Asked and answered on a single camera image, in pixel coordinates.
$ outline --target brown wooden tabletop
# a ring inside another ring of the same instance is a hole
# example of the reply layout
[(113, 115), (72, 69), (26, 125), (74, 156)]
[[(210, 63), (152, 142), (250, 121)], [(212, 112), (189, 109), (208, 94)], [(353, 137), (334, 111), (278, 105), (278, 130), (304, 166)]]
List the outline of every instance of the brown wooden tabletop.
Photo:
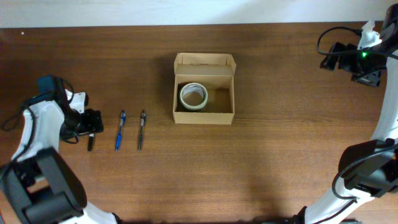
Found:
[[(351, 82), (349, 73), (320, 70), (323, 56), (315, 51), (324, 30), (363, 24), (1, 29), (0, 119), (38, 93), (39, 77), (62, 77), (102, 114), (104, 132), (92, 152), (86, 136), (76, 145), (61, 142), (59, 152), (100, 209), (126, 221), (291, 217), (330, 188), (341, 153), (368, 141), (379, 119), (385, 76), (380, 88)], [(337, 41), (358, 38), (336, 31), (322, 47)], [(233, 54), (231, 126), (174, 124), (177, 52)], [(122, 109), (127, 121), (115, 152)], [(143, 109), (147, 126), (137, 152)], [(0, 132), (0, 164), (15, 153), (22, 128)], [(386, 194), (349, 217), (395, 223), (397, 200)], [(3, 194), (0, 209), (6, 223), (17, 222)]]

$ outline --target cardboard box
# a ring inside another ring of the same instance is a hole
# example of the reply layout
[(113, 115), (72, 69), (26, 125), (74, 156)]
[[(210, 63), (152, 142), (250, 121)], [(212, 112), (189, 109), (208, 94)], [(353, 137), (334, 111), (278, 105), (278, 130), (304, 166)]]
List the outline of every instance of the cardboard box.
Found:
[[(174, 61), (173, 116), (176, 124), (231, 124), (235, 114), (231, 54), (179, 53)], [(189, 112), (178, 98), (181, 88), (197, 82), (205, 86), (208, 102), (200, 112)]]

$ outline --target blue object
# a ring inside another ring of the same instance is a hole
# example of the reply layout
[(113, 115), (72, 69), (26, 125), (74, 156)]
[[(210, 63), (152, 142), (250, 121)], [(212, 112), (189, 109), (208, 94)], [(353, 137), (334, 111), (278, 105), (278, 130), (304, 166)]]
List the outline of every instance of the blue object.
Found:
[(122, 142), (122, 127), (124, 126), (125, 122), (126, 122), (126, 114), (124, 113), (124, 110), (122, 110), (122, 113), (120, 114), (120, 126), (119, 126), (118, 137), (116, 138), (116, 147), (115, 147), (116, 151), (119, 150), (120, 143)]

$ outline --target white backdrop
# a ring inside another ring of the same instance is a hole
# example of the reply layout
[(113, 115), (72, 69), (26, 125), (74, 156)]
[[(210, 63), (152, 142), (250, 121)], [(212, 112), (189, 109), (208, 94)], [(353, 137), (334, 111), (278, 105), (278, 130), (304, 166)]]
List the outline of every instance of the white backdrop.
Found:
[(384, 20), (396, 0), (0, 0), (0, 27)]

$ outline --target roll of tape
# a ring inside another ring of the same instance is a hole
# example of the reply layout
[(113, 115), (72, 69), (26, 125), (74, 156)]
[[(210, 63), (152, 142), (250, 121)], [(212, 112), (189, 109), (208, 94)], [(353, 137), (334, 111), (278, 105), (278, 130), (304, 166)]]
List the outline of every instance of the roll of tape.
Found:
[(188, 83), (180, 91), (181, 104), (190, 111), (203, 109), (207, 103), (207, 99), (207, 90), (199, 83)]

